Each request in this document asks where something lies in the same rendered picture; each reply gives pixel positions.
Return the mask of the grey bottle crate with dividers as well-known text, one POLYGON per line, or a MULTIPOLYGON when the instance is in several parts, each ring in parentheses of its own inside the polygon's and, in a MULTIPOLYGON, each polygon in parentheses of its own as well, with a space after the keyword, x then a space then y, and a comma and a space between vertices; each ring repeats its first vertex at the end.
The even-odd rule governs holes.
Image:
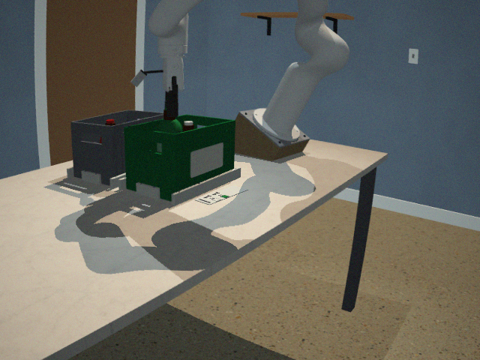
POLYGON ((126 173, 124 127, 158 119, 162 119, 158 112, 125 110, 72 121, 74 177, 81 179, 83 170, 98 173, 101 184, 110 186, 111 178, 126 173), (109 119, 114 119, 115 125, 105 125, 109 119))

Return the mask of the beige paper pick list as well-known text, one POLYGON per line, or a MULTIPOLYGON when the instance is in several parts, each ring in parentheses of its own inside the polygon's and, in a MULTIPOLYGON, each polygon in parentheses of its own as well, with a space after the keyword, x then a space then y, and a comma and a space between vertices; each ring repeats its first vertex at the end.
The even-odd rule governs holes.
POLYGON ((240 194, 242 192, 248 191, 248 189, 242 188, 242 187, 237 187, 237 186, 231 186, 228 188, 225 188, 223 190, 219 190, 214 193, 210 193, 209 195, 202 196, 198 199, 195 199, 196 201, 199 201, 201 203, 205 203, 208 205, 211 205, 213 203, 219 202, 221 200, 225 200, 226 198, 235 196, 236 194, 240 194))

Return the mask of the green glass bottle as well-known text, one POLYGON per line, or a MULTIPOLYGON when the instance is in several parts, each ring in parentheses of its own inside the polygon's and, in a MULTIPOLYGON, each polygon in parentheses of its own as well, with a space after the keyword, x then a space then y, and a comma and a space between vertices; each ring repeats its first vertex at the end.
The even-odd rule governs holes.
MULTIPOLYGON (((177 134, 182 132, 182 125, 176 117, 167 117, 167 107, 163 111, 163 120, 157 126, 157 131, 177 134)), ((162 152, 161 143, 157 143, 157 152, 162 152)))

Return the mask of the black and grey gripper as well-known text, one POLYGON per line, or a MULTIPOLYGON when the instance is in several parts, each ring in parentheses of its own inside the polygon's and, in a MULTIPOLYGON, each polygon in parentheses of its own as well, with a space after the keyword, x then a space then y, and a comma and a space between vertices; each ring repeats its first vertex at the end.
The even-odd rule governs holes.
POLYGON ((165 107, 167 117, 178 117, 179 115, 177 91, 184 91, 182 57, 185 57, 185 55, 159 55, 159 58, 163 58, 163 90, 166 91, 165 107), (169 86, 171 86, 171 88, 169 86))

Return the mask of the green crate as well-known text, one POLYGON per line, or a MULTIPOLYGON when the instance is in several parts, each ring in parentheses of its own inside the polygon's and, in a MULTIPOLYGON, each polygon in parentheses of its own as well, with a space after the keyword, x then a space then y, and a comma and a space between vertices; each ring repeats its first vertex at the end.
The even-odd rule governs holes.
POLYGON ((171 194, 234 169, 235 134, 223 118, 175 119, 181 133, 157 131, 163 119, 124 127, 126 189, 136 191, 137 182, 151 185, 160 188, 160 199, 171 202, 171 194), (183 132, 184 121, 192 121, 194 129, 183 132))

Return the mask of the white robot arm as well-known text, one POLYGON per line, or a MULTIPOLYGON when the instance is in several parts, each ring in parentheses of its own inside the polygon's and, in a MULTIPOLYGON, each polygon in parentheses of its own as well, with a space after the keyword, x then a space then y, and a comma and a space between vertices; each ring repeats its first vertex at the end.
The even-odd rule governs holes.
MULTIPOLYGON (((161 0, 148 21, 149 31, 158 36, 157 54, 183 56, 188 53, 188 12, 202 1, 161 0)), ((350 56, 347 43, 323 21, 328 0, 297 1, 295 39, 312 55, 311 59, 306 64, 292 63, 267 108, 253 112, 253 120, 260 128, 286 141, 299 138, 296 122, 319 81, 341 70, 350 56)))

